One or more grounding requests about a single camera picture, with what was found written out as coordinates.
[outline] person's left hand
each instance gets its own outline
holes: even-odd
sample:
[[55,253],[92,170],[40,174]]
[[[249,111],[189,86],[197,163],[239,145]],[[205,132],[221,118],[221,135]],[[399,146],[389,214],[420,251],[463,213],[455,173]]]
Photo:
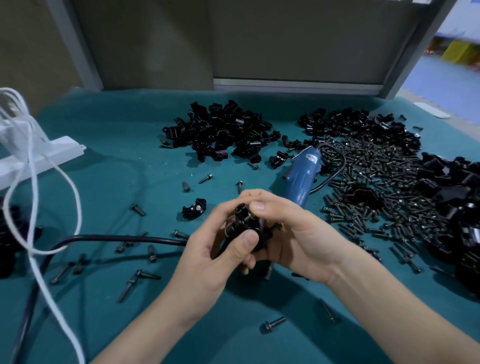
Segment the person's left hand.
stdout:
[[225,238],[226,220],[239,204],[249,204],[255,198],[246,196],[219,204],[190,236],[175,273],[159,297],[169,302],[172,313],[187,329],[213,307],[239,264],[253,269],[251,252],[258,243],[253,230],[244,231],[219,257],[215,256]]

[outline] forearm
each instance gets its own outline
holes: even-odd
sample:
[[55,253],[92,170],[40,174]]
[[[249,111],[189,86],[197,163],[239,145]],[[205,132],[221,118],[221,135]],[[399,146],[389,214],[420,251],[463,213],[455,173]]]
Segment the forearm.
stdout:
[[328,286],[396,363],[474,363],[480,345],[352,245]]
[[164,291],[91,364],[158,364],[190,329]]

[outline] white label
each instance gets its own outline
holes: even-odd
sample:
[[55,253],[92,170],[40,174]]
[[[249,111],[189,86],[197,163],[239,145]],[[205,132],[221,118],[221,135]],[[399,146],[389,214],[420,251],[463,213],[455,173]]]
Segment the white label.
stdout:
[[313,163],[317,163],[318,158],[314,156],[313,154],[307,154],[307,158],[311,160]]

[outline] fingernail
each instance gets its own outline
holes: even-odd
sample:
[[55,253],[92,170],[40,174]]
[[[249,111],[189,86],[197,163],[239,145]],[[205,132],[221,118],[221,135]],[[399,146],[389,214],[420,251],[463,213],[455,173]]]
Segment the fingernail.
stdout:
[[258,242],[258,234],[253,230],[246,230],[243,233],[242,238],[247,247],[255,246]]
[[259,202],[259,201],[253,201],[251,204],[250,204],[251,207],[259,210],[259,211],[263,211],[265,210],[265,204],[263,202]]

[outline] table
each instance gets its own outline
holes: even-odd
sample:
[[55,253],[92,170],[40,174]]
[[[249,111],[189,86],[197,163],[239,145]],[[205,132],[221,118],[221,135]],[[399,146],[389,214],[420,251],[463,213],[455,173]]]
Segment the table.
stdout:
[[[327,110],[352,106],[373,114],[404,114],[409,129],[421,132],[424,151],[445,158],[464,156],[480,160],[479,144],[443,121],[396,98],[349,97],[300,94],[257,94],[224,92],[185,92],[128,90],[89,93],[74,89],[56,104],[44,108],[38,121],[54,139],[68,135],[87,146],[85,155],[62,168],[76,183],[83,204],[82,233],[129,234],[148,231],[152,236],[168,237],[174,229],[192,233],[218,203],[235,198],[238,180],[244,188],[264,188],[281,193],[281,175],[288,167],[273,170],[268,158],[285,150],[281,141],[261,150],[258,170],[246,160],[229,156],[222,162],[207,158],[199,163],[190,147],[159,148],[157,135],[162,127],[174,125],[175,117],[187,118],[192,102],[203,105],[237,101],[244,109],[261,112],[274,128],[290,140],[308,138],[295,124],[305,111],[317,107]],[[213,179],[198,181],[208,173]],[[182,190],[186,181],[192,191]],[[54,171],[39,176],[40,209],[38,224],[45,227],[37,247],[48,249],[72,234],[76,224],[74,199],[68,184]],[[309,197],[306,208],[324,217],[319,209],[325,187]],[[31,204],[29,182],[18,189],[14,201],[25,212]],[[181,216],[182,206],[195,198],[207,200],[207,212],[194,221]],[[129,211],[137,203],[147,215]],[[433,310],[480,340],[479,303],[458,282],[450,281],[426,269],[415,275],[400,265],[388,250],[390,243],[366,236],[368,246],[381,251],[384,265]],[[161,246],[161,259],[151,264],[145,244],[115,253],[117,243],[74,243],[54,257],[46,278],[55,276],[68,261],[86,253],[92,263],[79,276],[71,274],[62,283],[51,286],[55,300],[78,335],[86,357],[91,360],[100,350],[138,316],[163,290],[171,277],[182,248]],[[416,263],[423,267],[436,264],[432,258]],[[141,280],[124,303],[116,299],[136,269],[162,276],[161,281]],[[230,278],[225,292],[214,308],[183,337],[164,363],[267,364],[267,363],[389,363],[390,360],[358,325],[345,307],[323,285],[294,278],[290,271],[276,266],[268,282],[255,277]],[[6,363],[20,324],[32,278],[24,264],[14,276],[0,280],[0,362]],[[333,325],[319,303],[332,307],[341,323]],[[273,333],[261,335],[259,326],[284,315],[286,323]],[[26,350],[26,363],[74,363],[73,349],[54,318],[39,299]]]

